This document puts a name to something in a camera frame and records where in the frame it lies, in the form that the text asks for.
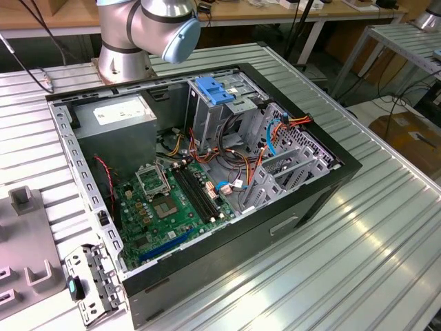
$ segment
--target blue pcie slot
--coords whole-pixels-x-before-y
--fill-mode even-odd
[[[152,257],[155,257],[156,255],[159,255],[160,253],[165,252],[166,250],[169,250],[170,248],[172,248],[180,243],[183,243],[184,241],[186,241],[188,239],[188,236],[193,232],[193,230],[194,229],[188,230],[186,233],[182,234],[181,236],[176,237],[175,239],[170,240],[169,242],[164,243],[163,245],[161,245],[153,250],[150,250],[147,253],[142,254],[139,257],[139,262],[143,262],[145,260],[151,259]]]

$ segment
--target chip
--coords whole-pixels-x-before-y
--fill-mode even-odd
[[[137,248],[143,248],[148,243],[149,243],[149,239],[147,239],[147,237],[141,237],[135,240],[135,245],[137,246]]]
[[[178,207],[170,196],[160,197],[153,200],[152,206],[160,219],[178,212]]]

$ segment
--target metal workbench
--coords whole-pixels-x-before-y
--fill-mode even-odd
[[[383,48],[390,48],[413,64],[413,68],[403,79],[403,84],[399,88],[399,92],[402,92],[411,83],[411,78],[418,68],[423,69],[428,74],[434,74],[433,76],[435,78],[441,79],[441,61],[433,57],[433,51],[441,49],[440,31],[428,33],[410,23],[395,24],[393,26],[368,26],[365,28],[365,31],[360,36],[352,53],[338,74],[331,96],[336,96],[369,38],[374,38],[378,41],[378,45],[360,71],[360,76],[371,67]]]
[[[436,184],[269,48],[196,51],[159,74],[250,62],[310,112],[363,167],[307,225],[163,313],[147,330],[258,328],[422,330],[441,307],[441,204]],[[48,69],[57,91],[101,82],[90,64]],[[23,72],[0,75],[0,194],[43,191],[60,258],[96,242],[43,93]],[[0,322],[0,330],[81,330],[68,290]],[[130,330],[118,312],[96,326]]]

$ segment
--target ram slot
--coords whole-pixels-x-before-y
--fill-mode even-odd
[[[196,193],[196,195],[199,196],[199,199],[201,200],[201,203],[204,205],[206,211],[210,213],[211,217],[217,218],[219,215],[218,211],[213,206],[212,201],[209,199],[205,191],[202,189],[202,187],[200,187],[200,184],[198,183],[196,178],[194,178],[193,174],[190,171],[184,169],[183,175],[187,180],[187,182],[190,184],[190,187],[194,188],[194,192]]]
[[[205,224],[209,223],[210,219],[214,215],[211,213],[210,209],[207,209],[205,207],[205,204],[202,202],[201,197],[196,193],[197,189],[199,188],[199,184],[198,185],[193,184],[192,187],[192,184],[189,183],[184,176],[185,171],[186,170],[174,170],[173,171],[174,178],[178,182],[179,186],[181,187],[181,190],[187,196],[189,202],[192,204],[192,206],[194,207],[195,211],[198,213],[202,221]]]

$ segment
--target motherboard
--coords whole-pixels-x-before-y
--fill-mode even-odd
[[[114,188],[120,199],[119,234],[129,270],[234,218],[228,202],[213,195],[211,182],[197,163],[167,170],[156,166],[157,171],[142,170]]]

